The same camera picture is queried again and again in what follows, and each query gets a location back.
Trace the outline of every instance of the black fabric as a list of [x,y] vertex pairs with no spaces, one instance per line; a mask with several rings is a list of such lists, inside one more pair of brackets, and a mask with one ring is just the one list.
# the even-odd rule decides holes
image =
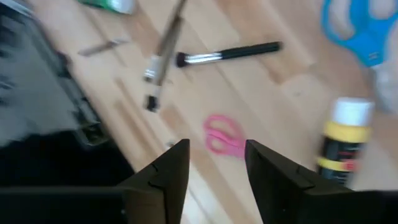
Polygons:
[[85,151],[71,132],[35,135],[0,149],[0,187],[113,186],[133,174],[116,145]]

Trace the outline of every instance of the black paintbrush handle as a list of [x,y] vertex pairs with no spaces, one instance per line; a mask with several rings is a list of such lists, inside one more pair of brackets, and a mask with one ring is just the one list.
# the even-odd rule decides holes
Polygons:
[[236,47],[233,49],[227,49],[220,51],[221,56],[224,59],[245,57],[250,55],[264,54],[269,52],[276,52],[282,48],[281,42],[271,42],[266,44],[256,44],[247,47]]

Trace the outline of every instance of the blue scissors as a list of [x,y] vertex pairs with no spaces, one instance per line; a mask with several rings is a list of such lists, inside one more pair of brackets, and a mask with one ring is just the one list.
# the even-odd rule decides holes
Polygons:
[[381,106],[390,112],[398,110],[398,86],[393,76],[386,70],[387,38],[395,21],[397,12],[387,19],[376,19],[370,13],[369,0],[351,0],[349,19],[355,29],[354,36],[343,40],[334,33],[330,24],[331,0],[325,0],[322,12],[322,28],[326,36],[335,44],[352,51],[373,74],[374,87]]

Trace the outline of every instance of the white bottle cap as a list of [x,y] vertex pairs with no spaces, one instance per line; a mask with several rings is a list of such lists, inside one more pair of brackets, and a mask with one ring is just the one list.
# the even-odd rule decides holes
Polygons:
[[331,120],[347,126],[368,126],[374,103],[364,98],[339,98],[335,102]]
[[132,14],[136,6],[136,0],[109,0],[111,7],[120,13]]

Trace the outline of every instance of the wooden surface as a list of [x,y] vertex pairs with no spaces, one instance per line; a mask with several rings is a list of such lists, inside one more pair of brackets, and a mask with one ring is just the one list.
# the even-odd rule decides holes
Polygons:
[[[142,75],[175,0],[139,0],[133,16],[74,0],[30,2],[56,46],[72,59],[75,78],[136,170],[167,150],[167,142],[191,139],[182,223],[261,223],[244,162],[204,147],[202,125],[209,115],[235,119],[248,139],[312,169],[331,102],[372,94],[356,59],[322,34],[321,0],[189,1],[179,51],[195,54],[273,40],[283,41],[284,49],[183,70],[172,67],[157,114],[142,109]],[[335,6],[335,12],[344,19],[342,7]],[[391,64],[398,58],[395,30]],[[90,58],[77,54],[113,38],[131,42]],[[353,188],[396,189],[398,121],[378,113],[373,126]]]

